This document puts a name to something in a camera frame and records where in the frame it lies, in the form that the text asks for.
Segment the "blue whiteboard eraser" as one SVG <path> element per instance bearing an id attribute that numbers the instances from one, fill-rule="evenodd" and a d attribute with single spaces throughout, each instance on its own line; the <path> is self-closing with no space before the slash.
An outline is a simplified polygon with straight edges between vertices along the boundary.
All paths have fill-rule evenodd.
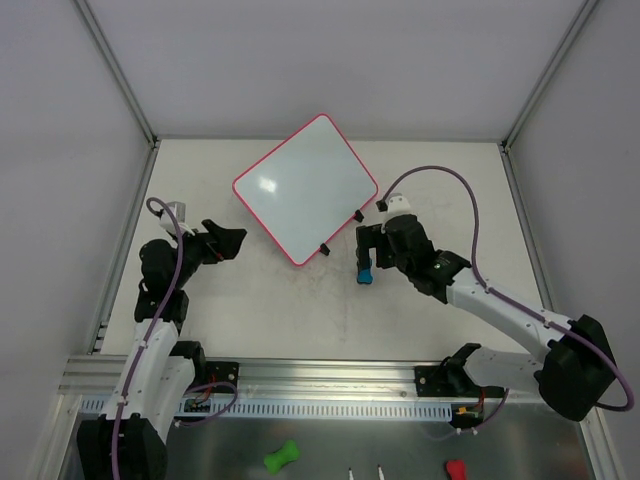
<path id="1" fill-rule="evenodd" d="M 356 275 L 356 282 L 360 285 L 371 285 L 373 283 L 373 275 L 371 269 L 359 270 Z"/>

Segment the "pink framed whiteboard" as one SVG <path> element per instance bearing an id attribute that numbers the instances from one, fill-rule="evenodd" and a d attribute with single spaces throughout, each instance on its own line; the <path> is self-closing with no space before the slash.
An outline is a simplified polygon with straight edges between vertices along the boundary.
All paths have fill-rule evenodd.
<path id="1" fill-rule="evenodd" d="M 321 113 L 236 177 L 232 190 L 289 261 L 303 266 L 379 186 L 333 119 Z"/>

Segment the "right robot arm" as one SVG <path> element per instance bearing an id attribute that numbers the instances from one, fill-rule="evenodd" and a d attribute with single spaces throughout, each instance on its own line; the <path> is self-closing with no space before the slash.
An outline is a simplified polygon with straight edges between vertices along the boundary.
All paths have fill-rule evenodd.
<path id="1" fill-rule="evenodd" d="M 447 372 L 449 387 L 470 395 L 482 384 L 536 390 L 562 417 L 581 421 L 614 382 L 616 366 L 603 326 L 583 315 L 572 320 L 530 307 L 480 278 L 467 259 L 437 249 L 414 214 L 356 229 L 357 281 L 369 284 L 372 267 L 395 268 L 420 293 L 485 321 L 525 349 L 499 358 L 479 347 Z"/>

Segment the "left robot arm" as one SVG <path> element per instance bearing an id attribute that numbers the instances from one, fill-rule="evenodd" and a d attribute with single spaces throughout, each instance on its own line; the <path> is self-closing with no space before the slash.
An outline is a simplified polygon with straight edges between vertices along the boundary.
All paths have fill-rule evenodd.
<path id="1" fill-rule="evenodd" d="M 134 343 L 114 391 L 97 418 L 81 422 L 77 444 L 87 479 L 162 479 L 167 437 L 187 390 L 203 387 L 209 367 L 202 345 L 179 335 L 187 281 L 202 265 L 233 260 L 247 232 L 206 219 L 201 230 L 163 227 L 139 251 L 142 278 L 134 310 Z"/>

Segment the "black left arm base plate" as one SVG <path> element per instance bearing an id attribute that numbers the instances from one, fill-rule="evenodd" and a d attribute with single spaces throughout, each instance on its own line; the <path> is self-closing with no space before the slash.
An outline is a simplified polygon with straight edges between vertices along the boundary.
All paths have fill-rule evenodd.
<path id="1" fill-rule="evenodd" d="M 240 364 L 233 361 L 207 360 L 198 365 L 187 394 L 231 394 L 238 386 Z"/>

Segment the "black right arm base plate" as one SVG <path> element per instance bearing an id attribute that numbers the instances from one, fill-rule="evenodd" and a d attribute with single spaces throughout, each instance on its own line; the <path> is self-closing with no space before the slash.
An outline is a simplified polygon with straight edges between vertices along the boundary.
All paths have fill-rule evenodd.
<path id="1" fill-rule="evenodd" d="M 500 398 L 505 393 L 503 387 L 476 384 L 460 366 L 418 365 L 413 372 L 418 397 L 479 398 L 484 393 L 488 398 Z"/>

